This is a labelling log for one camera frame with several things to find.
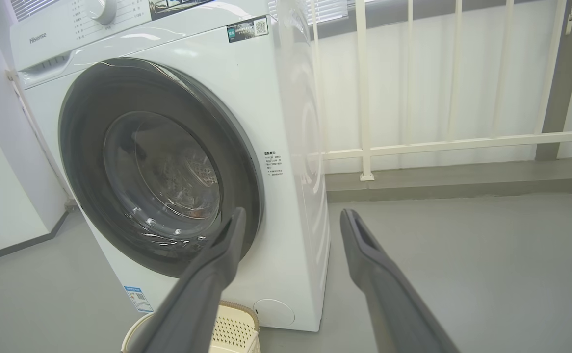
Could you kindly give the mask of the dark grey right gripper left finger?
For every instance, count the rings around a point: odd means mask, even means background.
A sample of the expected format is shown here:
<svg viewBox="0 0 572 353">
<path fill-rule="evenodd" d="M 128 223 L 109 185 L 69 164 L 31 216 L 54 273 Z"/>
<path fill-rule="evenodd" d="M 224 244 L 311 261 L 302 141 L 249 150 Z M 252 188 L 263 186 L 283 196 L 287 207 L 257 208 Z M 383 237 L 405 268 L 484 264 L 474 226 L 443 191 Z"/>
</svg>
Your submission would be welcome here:
<svg viewBox="0 0 572 353">
<path fill-rule="evenodd" d="M 223 290 L 236 277 L 246 211 L 237 207 L 183 271 L 129 347 L 131 353 L 207 353 Z"/>
</svg>

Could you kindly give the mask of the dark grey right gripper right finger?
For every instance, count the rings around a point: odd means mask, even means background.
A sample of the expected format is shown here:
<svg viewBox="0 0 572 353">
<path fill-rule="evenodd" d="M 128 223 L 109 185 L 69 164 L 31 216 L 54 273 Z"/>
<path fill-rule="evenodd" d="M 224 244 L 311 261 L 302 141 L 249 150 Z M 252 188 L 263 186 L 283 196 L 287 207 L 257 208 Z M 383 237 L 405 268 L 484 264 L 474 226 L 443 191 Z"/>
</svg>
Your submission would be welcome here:
<svg viewBox="0 0 572 353">
<path fill-rule="evenodd" d="M 456 353 L 458 348 L 403 271 L 353 209 L 340 213 L 349 274 L 366 297 L 380 353 Z"/>
</svg>

